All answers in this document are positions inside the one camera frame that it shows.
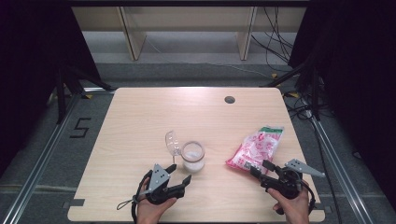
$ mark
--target pink plastic bag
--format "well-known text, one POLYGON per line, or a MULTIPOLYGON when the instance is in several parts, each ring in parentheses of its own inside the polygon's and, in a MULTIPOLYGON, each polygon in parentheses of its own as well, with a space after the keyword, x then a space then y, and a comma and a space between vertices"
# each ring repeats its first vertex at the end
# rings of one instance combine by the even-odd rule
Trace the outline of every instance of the pink plastic bag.
POLYGON ((262 161, 273 160, 283 130, 283 127, 265 126, 249 135, 226 164, 245 171, 249 171, 250 166, 254 166, 266 174, 267 169, 262 167, 262 161))

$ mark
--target gray floor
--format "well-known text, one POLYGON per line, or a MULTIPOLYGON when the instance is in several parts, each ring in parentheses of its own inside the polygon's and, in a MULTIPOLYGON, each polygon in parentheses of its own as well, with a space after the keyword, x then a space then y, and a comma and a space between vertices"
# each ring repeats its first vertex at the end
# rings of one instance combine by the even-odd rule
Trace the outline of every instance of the gray floor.
MULTIPOLYGON (((85 33, 92 56, 97 62, 103 81, 115 87, 145 86, 246 86, 265 85, 276 69, 289 69, 273 54, 251 42, 248 59, 240 61, 234 34, 231 33, 148 33, 147 42, 138 61, 129 58, 122 33, 85 33)), ((254 34, 265 43, 264 34, 254 34)), ((284 34, 292 42, 295 34, 284 34)), ((282 92, 293 91, 297 77, 282 83, 282 92)), ((69 203, 78 187, 85 164, 100 130, 112 99, 111 94, 94 95, 91 99, 79 99, 70 115, 61 138, 53 152, 29 203, 23 210, 19 223, 71 223, 67 219, 69 203), (84 138, 70 138, 81 134, 75 130, 78 119, 89 130, 84 138)), ((287 97, 285 103, 300 106, 300 99, 287 97)), ((353 146, 332 114, 331 109, 321 110, 320 124, 331 140, 342 162, 346 176, 359 193, 372 223, 396 223, 396 214, 379 186, 373 180, 364 163, 352 156, 353 146)), ((8 167, 0 179, 0 218, 5 218, 8 208, 16 199, 21 186, 34 168, 43 148, 55 128, 56 101, 37 123, 26 148, 8 167)), ((307 163, 319 170, 327 168, 336 201, 329 182, 314 177, 321 205, 330 208, 323 223, 339 223, 336 206, 343 223, 360 223, 351 206, 340 179, 334 172, 327 154, 321 159, 314 129, 308 120, 293 118, 294 128, 307 163)))

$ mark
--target round hole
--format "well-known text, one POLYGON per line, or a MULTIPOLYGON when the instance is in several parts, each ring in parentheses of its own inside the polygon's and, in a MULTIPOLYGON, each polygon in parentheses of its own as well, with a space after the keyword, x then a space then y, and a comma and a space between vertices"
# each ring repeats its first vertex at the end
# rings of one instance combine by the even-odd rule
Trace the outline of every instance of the round hole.
POLYGON ((235 103, 235 98, 233 98, 232 96, 226 96, 226 97, 224 98, 224 101, 225 101, 227 104, 233 104, 233 103, 235 103))

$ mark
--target hand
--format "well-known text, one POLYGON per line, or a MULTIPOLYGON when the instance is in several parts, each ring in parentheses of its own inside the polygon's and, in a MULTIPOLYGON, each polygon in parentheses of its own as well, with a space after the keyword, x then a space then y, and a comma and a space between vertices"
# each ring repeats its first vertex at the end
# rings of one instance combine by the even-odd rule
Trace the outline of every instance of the hand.
MULTIPOLYGON (((146 189, 148 182, 149 177, 145 179, 141 192, 146 189)), ((171 198, 156 205, 150 203, 144 195, 141 195, 139 201, 140 203, 137 205, 137 224, 157 224, 166 209, 170 208, 177 201, 177 198, 171 198)))
POLYGON ((286 221, 289 224, 307 224, 309 223, 308 216, 308 189, 303 188, 295 199, 285 198, 276 189, 268 189, 268 193, 277 200, 273 209, 277 210, 283 208, 286 215, 286 221))

